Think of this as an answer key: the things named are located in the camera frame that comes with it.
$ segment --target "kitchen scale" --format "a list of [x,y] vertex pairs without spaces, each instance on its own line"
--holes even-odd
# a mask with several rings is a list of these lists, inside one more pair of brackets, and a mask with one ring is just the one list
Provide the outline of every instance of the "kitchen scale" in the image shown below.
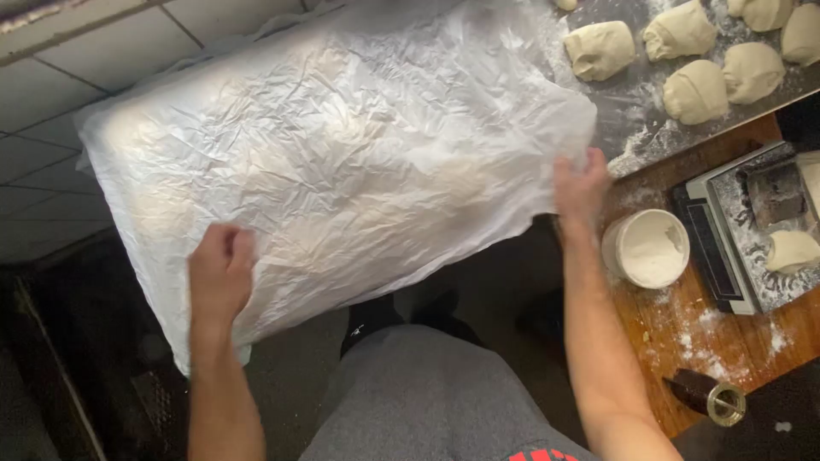
[[749,171],[786,162],[796,152],[779,141],[672,188],[675,214],[689,234],[691,257],[708,284],[717,308],[726,313],[765,313],[820,284],[820,267],[794,274],[766,269],[773,231],[807,231],[818,238],[811,212],[758,228],[745,178]]

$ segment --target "crumpled plastic wrap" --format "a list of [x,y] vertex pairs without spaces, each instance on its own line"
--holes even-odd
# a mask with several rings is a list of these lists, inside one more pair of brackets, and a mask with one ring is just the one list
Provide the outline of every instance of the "crumpled plastic wrap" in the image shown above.
[[547,81],[533,6],[361,1],[78,115],[117,230],[180,370],[186,257],[257,236],[237,345],[411,285],[553,212],[583,162],[584,96]]

